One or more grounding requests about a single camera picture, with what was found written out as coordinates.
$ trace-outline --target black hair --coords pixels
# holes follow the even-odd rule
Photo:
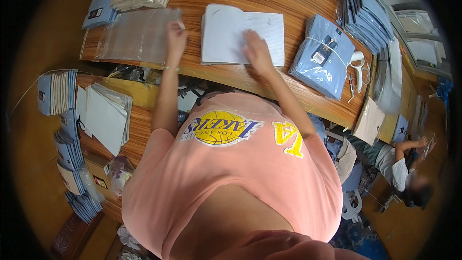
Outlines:
[[[430,184],[426,184],[419,190],[411,190],[406,188],[402,192],[402,200],[408,207],[419,206],[422,210],[427,206],[428,201],[433,196],[433,188]]]

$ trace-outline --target white shirt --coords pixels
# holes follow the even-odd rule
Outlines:
[[[385,145],[378,153],[375,167],[387,182],[399,192],[406,189],[406,178],[409,172],[404,159],[395,162],[395,148],[390,145]]]

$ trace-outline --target lakers logo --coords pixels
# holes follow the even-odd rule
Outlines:
[[[188,123],[179,142],[195,138],[210,147],[226,147],[249,139],[262,121],[247,119],[234,113],[209,112]]]

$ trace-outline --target notebook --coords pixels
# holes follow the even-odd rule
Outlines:
[[[284,66],[284,15],[243,12],[222,4],[207,5],[202,16],[200,63],[249,64],[242,51],[246,29],[256,31],[266,41],[274,66]]]

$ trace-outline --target pink t-shirt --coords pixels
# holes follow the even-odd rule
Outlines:
[[[226,184],[269,205],[295,232],[327,242],[338,229],[342,190],[321,138],[303,140],[277,106],[241,93],[204,101],[176,138],[153,131],[124,187],[124,224],[141,245],[168,259],[197,208]]]

